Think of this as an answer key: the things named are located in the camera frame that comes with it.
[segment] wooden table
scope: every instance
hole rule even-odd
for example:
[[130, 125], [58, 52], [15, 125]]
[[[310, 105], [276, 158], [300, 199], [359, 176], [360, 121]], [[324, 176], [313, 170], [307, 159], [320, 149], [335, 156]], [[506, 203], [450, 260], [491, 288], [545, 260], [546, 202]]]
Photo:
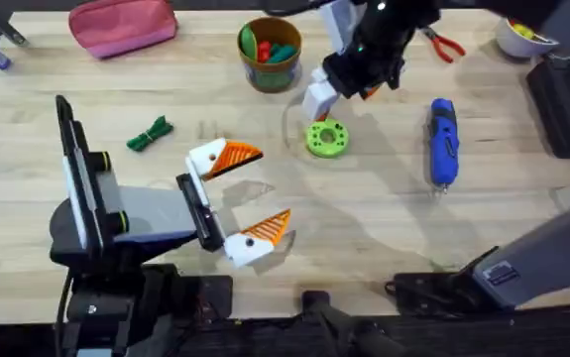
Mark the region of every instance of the wooden table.
[[[367, 102], [340, 100], [349, 152], [313, 158], [304, 148], [300, 101], [308, 75], [329, 54], [317, 14], [292, 18], [303, 34], [299, 84], [266, 95], [246, 81], [236, 34], [258, 12], [180, 12], [178, 37], [98, 61], [71, 36], [66, 13], [18, 13], [31, 41], [2, 51], [0, 71], [0, 322], [53, 321], [64, 269], [49, 259], [48, 223], [65, 198], [54, 96], [64, 94], [94, 150], [110, 152], [122, 184], [176, 189], [190, 148], [217, 137], [251, 143], [265, 157], [207, 184], [228, 231], [290, 207], [289, 234], [254, 267], [234, 270], [193, 242], [157, 261], [188, 274], [230, 274], [234, 316], [297, 312], [308, 289], [332, 293], [351, 313], [396, 313], [383, 282], [398, 272], [458, 269], [559, 212], [553, 189], [570, 184], [570, 161], [547, 154], [537, 113], [523, 89], [528, 63], [496, 49], [498, 18], [445, 11], [434, 27], [468, 54], [439, 59], [417, 34], [401, 89]], [[436, 201], [427, 184], [424, 125], [435, 97], [454, 101], [461, 173]], [[143, 154], [126, 141], [165, 114], [176, 130]], [[570, 291], [537, 303], [570, 301]]]

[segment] blue handheld drill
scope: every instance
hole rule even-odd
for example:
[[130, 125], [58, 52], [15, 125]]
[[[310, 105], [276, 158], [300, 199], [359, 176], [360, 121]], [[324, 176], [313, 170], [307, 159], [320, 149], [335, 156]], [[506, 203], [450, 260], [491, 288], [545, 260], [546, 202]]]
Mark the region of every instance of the blue handheld drill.
[[459, 173], [459, 137], [454, 105], [447, 99], [432, 102], [430, 122], [430, 169], [432, 183], [447, 192]]

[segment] green zip tie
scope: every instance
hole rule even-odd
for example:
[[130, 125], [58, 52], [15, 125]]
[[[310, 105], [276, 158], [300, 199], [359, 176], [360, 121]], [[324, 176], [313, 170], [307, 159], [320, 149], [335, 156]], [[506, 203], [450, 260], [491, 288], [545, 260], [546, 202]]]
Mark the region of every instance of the green zip tie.
[[138, 153], [142, 152], [157, 139], [171, 132], [172, 129], [174, 129], [174, 126], [166, 121], [165, 115], [162, 115], [155, 120], [155, 123], [150, 129], [140, 134], [137, 138], [129, 140], [126, 146]]

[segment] pliers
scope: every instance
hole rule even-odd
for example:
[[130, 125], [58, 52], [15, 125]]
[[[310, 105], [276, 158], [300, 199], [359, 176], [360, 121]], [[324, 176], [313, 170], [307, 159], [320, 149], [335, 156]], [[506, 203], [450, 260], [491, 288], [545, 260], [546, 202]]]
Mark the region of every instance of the pliers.
[[461, 45], [457, 44], [456, 42], [454, 42], [450, 39], [446, 39], [446, 38], [440, 36], [434, 30], [432, 30], [431, 27], [426, 26], [426, 27], [421, 29], [421, 32], [428, 39], [430, 39], [430, 41], [432, 41], [432, 45], [434, 46], [434, 50], [441, 57], [442, 60], [445, 60], [448, 63], [451, 63], [454, 61], [454, 59], [451, 56], [449, 56], [448, 54], [443, 52], [443, 49], [441, 49], [441, 45], [445, 45], [445, 46], [449, 47], [450, 49], [456, 51], [460, 56], [465, 55], [465, 50], [461, 47]]

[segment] label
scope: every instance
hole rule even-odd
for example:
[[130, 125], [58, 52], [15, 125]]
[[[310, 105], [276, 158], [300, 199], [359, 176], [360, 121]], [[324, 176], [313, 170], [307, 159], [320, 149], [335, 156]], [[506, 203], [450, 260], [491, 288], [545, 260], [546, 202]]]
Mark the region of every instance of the label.
[[254, 82], [257, 87], [267, 90], [277, 90], [289, 86], [295, 78], [295, 70], [297, 68], [297, 62], [294, 63], [290, 68], [279, 72], [263, 72], [251, 68], [246, 63], [244, 63], [244, 65], [245, 70], [249, 75], [249, 79]]
[[519, 278], [520, 274], [508, 261], [502, 261], [491, 268], [484, 270], [483, 277], [496, 287], [512, 279]]

